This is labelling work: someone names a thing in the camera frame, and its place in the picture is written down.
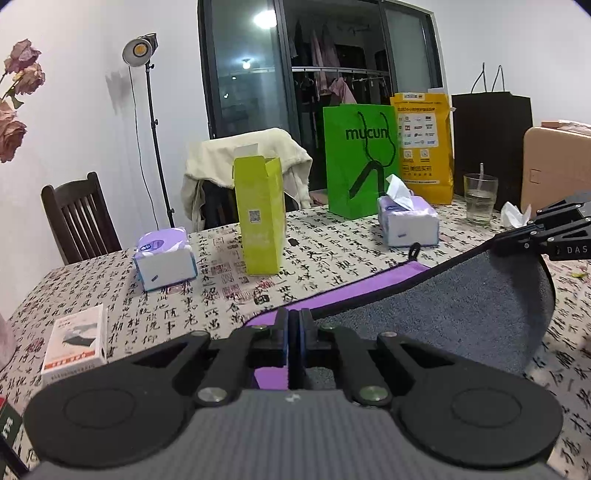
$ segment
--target ceiling light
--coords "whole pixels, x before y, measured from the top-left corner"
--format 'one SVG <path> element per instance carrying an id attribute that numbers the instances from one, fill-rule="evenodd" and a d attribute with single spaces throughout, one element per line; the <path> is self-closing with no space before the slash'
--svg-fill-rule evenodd
<path id="1" fill-rule="evenodd" d="M 277 26 L 277 17 L 274 10 L 266 10 L 254 18 L 255 25 L 259 28 L 273 28 Z"/>

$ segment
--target product box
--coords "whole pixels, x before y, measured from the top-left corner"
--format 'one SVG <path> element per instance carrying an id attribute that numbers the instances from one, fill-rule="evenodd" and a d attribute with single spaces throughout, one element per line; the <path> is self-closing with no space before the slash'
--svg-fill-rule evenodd
<path id="1" fill-rule="evenodd" d="M 5 397 L 0 397 L 0 433 L 2 433 L 4 441 L 10 448 L 13 447 L 17 439 L 21 424 L 21 416 L 12 408 L 12 405 Z M 4 458 L 0 455 L 0 475 L 4 476 L 6 466 Z"/>
<path id="2" fill-rule="evenodd" d="M 410 197 L 413 209 L 407 210 L 389 196 L 378 199 L 378 221 L 384 233 L 384 242 L 389 247 L 410 247 L 439 243 L 439 217 L 424 199 Z"/>
<path id="3" fill-rule="evenodd" d="M 285 242 L 285 199 L 279 158 L 234 160 L 234 188 L 249 275 L 279 273 Z"/>
<path id="4" fill-rule="evenodd" d="M 57 319 L 41 367 L 43 385 L 106 364 L 106 346 L 103 304 Z"/>
<path id="5" fill-rule="evenodd" d="M 139 239 L 135 266 L 145 291 L 197 277 L 197 265 L 182 227 L 146 233 Z"/>

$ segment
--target straw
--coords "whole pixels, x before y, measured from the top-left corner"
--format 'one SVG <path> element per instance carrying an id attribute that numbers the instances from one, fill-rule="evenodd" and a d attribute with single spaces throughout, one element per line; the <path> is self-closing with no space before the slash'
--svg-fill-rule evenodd
<path id="1" fill-rule="evenodd" d="M 482 180 L 484 179 L 484 163 L 480 164 L 480 175 L 478 176 L 477 190 L 482 190 Z"/>

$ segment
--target lamp head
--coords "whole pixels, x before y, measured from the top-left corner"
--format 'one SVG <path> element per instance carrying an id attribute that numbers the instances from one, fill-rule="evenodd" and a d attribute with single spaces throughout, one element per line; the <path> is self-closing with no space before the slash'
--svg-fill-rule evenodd
<path id="1" fill-rule="evenodd" d="M 130 67 L 146 65 L 158 48 L 156 34 L 142 35 L 127 43 L 123 49 L 123 61 Z"/>

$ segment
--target yellow-green box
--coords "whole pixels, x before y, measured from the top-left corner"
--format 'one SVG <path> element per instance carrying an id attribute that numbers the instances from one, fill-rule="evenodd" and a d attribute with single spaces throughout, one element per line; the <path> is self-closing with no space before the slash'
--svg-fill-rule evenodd
<path id="1" fill-rule="evenodd" d="M 285 200 L 279 158 L 234 159 L 234 188 L 249 275 L 279 273 L 285 242 Z"/>

